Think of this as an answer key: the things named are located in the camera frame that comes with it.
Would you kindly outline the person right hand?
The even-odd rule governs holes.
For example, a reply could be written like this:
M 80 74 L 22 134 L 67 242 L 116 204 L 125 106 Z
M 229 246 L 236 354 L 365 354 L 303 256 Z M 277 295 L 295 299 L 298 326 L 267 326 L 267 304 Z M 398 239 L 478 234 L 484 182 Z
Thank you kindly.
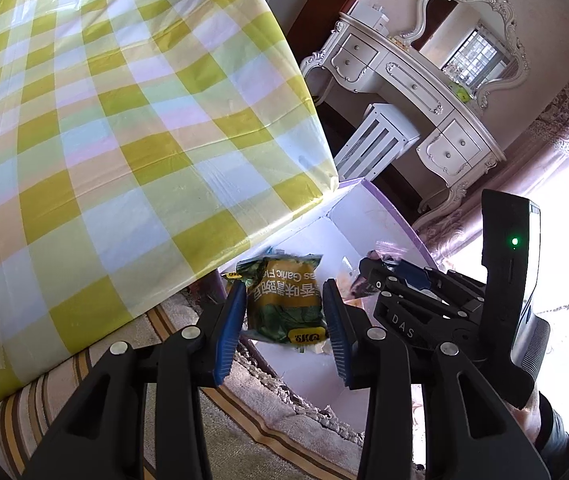
M 532 390 L 531 396 L 523 408 L 516 408 L 507 401 L 505 401 L 504 404 L 513 415 L 513 418 L 516 419 L 522 432 L 531 443 L 535 444 L 542 431 L 541 396 L 539 395 L 539 389 L 534 388 Z

